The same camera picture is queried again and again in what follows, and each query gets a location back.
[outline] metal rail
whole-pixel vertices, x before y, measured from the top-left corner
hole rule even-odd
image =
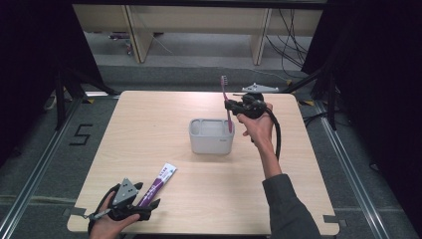
[[[321,102],[316,102],[316,111],[318,114],[325,112]],[[382,222],[381,216],[376,210],[375,205],[354,169],[353,163],[348,157],[337,132],[331,128],[326,118],[322,118],[321,121],[373,235],[377,239],[390,238],[385,225]]]
[[[81,105],[82,99],[74,99],[68,109],[68,117],[64,121],[61,128],[56,130],[50,139],[49,144],[43,152],[43,155],[39,159],[37,165],[29,176],[25,186],[22,188],[21,192],[17,196],[12,207],[9,209],[7,215],[1,221],[0,226],[0,235],[2,238],[10,238],[19,223],[22,215],[25,212],[25,209],[28,206],[29,201],[31,200],[32,195],[37,189],[38,185],[43,178],[44,173],[46,172],[53,155],[55,154],[59,144],[68,129],[69,123],[75,114],[78,107]]]

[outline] light wood tabletop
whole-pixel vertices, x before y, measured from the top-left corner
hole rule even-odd
[[[321,235],[336,235],[338,224],[323,220],[334,211],[295,97],[264,94],[264,98],[273,104],[281,126],[283,173],[290,176]],[[226,118],[221,93],[122,93],[75,206],[94,212],[106,192],[125,177],[144,183],[136,204],[168,162],[177,170],[155,197],[161,198],[159,207],[149,221],[134,223],[123,232],[269,235],[264,172],[255,146],[242,136],[245,127],[232,116],[235,135],[229,154],[191,150],[191,120]],[[275,130],[273,141],[276,145]],[[73,215],[68,228],[86,232],[88,222]]]

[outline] gray sleeve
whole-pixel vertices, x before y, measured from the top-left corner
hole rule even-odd
[[[270,206],[272,239],[320,238],[317,225],[310,212],[296,197],[292,182],[286,174],[263,181]]]

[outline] toothbrush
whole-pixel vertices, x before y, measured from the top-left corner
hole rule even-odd
[[[221,80],[220,80],[220,84],[221,84],[221,89],[223,90],[223,96],[224,96],[224,101],[229,102],[229,99],[226,96],[226,91],[224,90],[224,86],[227,86],[229,84],[229,81],[227,80],[226,76],[221,76]],[[230,119],[230,111],[227,110],[227,119],[228,119],[228,124],[229,124],[229,132],[232,132],[232,120]]]

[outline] toothpaste tube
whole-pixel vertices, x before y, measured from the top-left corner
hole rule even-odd
[[[155,178],[154,182],[152,183],[151,187],[149,187],[148,191],[145,193],[142,199],[140,199],[139,203],[137,203],[137,206],[148,206],[159,189],[161,189],[161,187],[168,181],[168,179],[170,179],[176,169],[177,168],[170,163],[165,163],[157,178]]]

